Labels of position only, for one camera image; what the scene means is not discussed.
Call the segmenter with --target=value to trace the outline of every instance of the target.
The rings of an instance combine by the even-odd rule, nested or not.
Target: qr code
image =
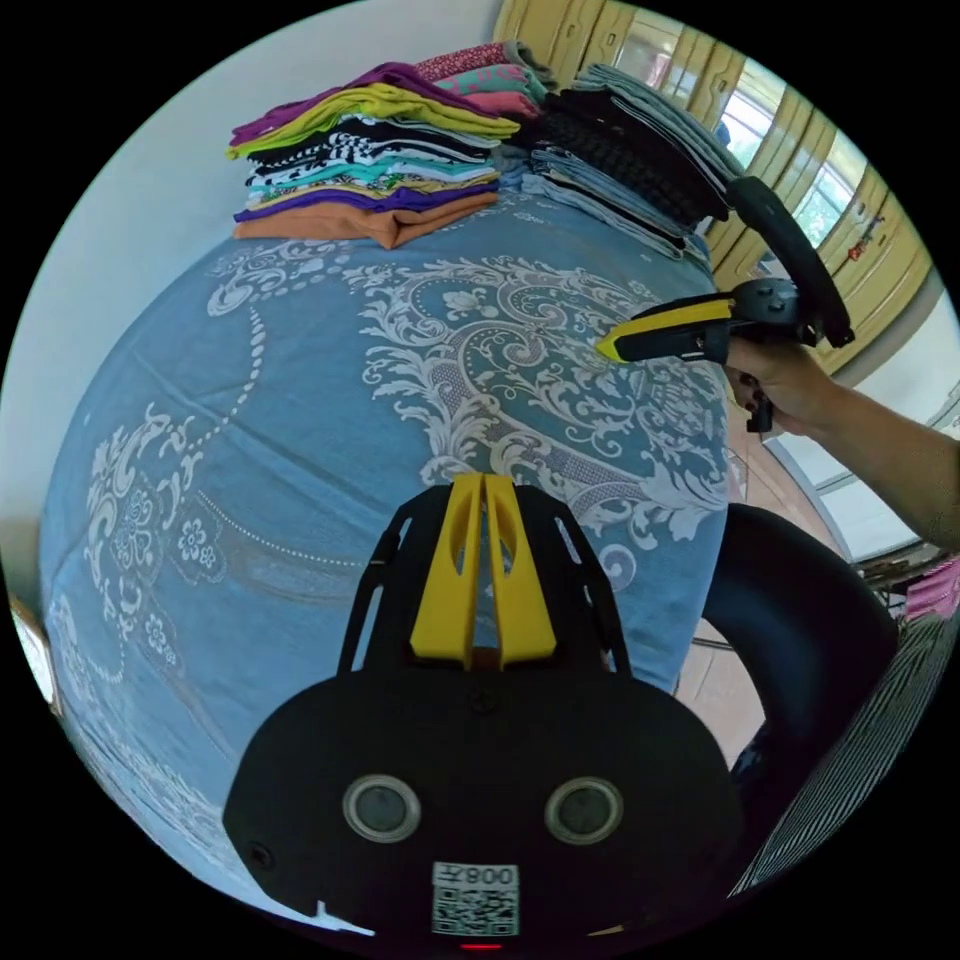
[[[463,890],[434,887],[433,932],[457,936],[516,936],[517,890]]]

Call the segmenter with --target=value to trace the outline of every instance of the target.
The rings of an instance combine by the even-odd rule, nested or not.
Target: bed
[[[634,674],[672,690],[726,515],[722,373],[592,344],[712,289],[693,259],[509,190],[389,252],[231,239],[176,280],[76,411],[41,525],[64,728],[114,801],[200,880],[293,916],[220,824],[239,757],[334,672],[396,507],[462,471],[570,505]],[[478,642],[492,629],[484,590]]]

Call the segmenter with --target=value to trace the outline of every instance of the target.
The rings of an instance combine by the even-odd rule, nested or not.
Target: white wall
[[[891,410],[927,423],[960,381],[960,321],[944,292],[917,332],[886,363],[856,387]],[[778,438],[810,482],[817,486],[848,473],[807,437]]]
[[[943,409],[960,382],[960,321],[946,292],[917,332],[857,390],[919,423]],[[849,473],[807,437],[778,438],[813,486]],[[896,549],[914,534],[865,484],[857,481],[821,498],[854,560]]]
[[[28,606],[38,520],[73,411],[127,326],[228,236],[243,206],[245,165],[224,156],[230,130],[384,61],[486,43],[500,5],[362,0],[301,21],[203,74],[101,170],[37,275],[0,394],[0,557]]]

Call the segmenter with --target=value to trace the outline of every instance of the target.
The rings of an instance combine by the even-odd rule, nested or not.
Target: yellow shirt
[[[300,190],[285,193],[282,196],[275,197],[265,203],[248,203],[248,210],[269,210],[294,197],[321,197],[325,192],[335,191],[337,193],[357,193],[363,197],[372,197],[375,200],[384,200],[394,191],[401,187],[407,187],[410,190],[416,190],[418,193],[439,193],[442,190],[465,190],[467,187],[478,187],[484,183],[492,183],[499,174],[491,173],[483,177],[475,177],[473,180],[465,180],[463,183],[444,183],[442,180],[409,180],[400,181],[394,184],[390,190],[371,190],[369,187],[352,186],[345,183],[319,183],[314,186],[304,187]]]
[[[256,140],[228,147],[227,156],[236,160],[237,157],[245,157],[257,150],[293,146],[311,134],[330,130],[346,113],[363,113],[379,120],[402,116],[405,119],[432,124],[442,130],[475,133],[497,140],[506,140],[520,129],[520,124],[513,120],[483,117],[470,110],[428,100],[419,93],[401,90],[389,83],[371,83],[368,87],[341,90],[326,100],[321,100],[282,127],[271,130]]]

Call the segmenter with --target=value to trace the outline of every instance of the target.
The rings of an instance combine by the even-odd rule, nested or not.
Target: hand
[[[799,343],[756,344],[731,337],[727,379],[737,403],[756,409],[755,393],[773,404],[773,419],[788,433],[811,436],[823,429],[842,387]]]

